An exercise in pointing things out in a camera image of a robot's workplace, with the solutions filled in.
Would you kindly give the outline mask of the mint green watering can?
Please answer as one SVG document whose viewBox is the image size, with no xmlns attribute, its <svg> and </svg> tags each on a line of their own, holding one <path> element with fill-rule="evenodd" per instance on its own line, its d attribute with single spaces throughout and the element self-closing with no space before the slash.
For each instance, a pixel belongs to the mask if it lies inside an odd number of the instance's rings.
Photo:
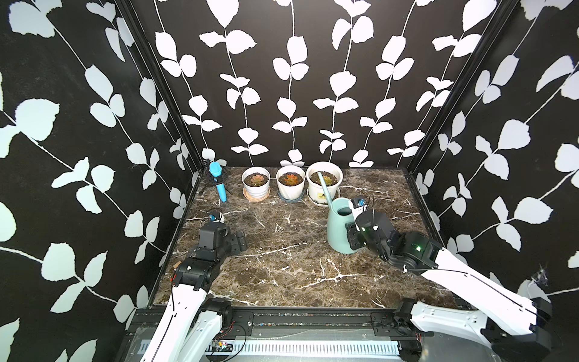
<svg viewBox="0 0 579 362">
<path fill-rule="evenodd" d="M 348 226 L 354 223 L 354 216 L 349 208 L 349 200 L 346 198 L 332 199 L 330 191 L 324 179 L 324 175 L 318 171 L 318 179 L 324 190 L 324 195 L 329 205 L 327 220 L 327 241 L 333 250 L 342 254 L 353 254 L 353 250 L 348 241 Z"/>
</svg>

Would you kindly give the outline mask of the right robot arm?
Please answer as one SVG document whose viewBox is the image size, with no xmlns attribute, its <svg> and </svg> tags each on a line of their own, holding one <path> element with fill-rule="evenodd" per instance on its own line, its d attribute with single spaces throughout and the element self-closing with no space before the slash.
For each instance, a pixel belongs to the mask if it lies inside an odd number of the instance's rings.
<svg viewBox="0 0 579 362">
<path fill-rule="evenodd" d="M 476 342 L 506 361 L 542 361 L 552 351 L 545 329 L 552 305 L 520 296 L 458 259 L 420 232 L 400 233 L 386 214 L 362 198 L 350 201 L 354 222 L 346 226 L 351 249 L 366 247 L 389 265 L 432 281 L 470 305 L 469 310 L 406 300 L 395 312 L 395 326 L 414 333 L 442 333 Z"/>
</svg>

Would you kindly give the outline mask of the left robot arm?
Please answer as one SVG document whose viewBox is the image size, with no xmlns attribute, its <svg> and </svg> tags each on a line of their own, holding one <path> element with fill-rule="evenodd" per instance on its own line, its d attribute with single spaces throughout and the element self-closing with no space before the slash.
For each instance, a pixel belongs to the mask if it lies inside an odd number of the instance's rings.
<svg viewBox="0 0 579 362">
<path fill-rule="evenodd" d="M 208 299 L 212 283 L 230 256 L 247 250 L 244 232 L 209 222 L 199 231 L 197 249 L 179 264 L 170 300 L 142 361 L 199 361 L 210 343 L 232 320 L 231 303 Z"/>
</svg>

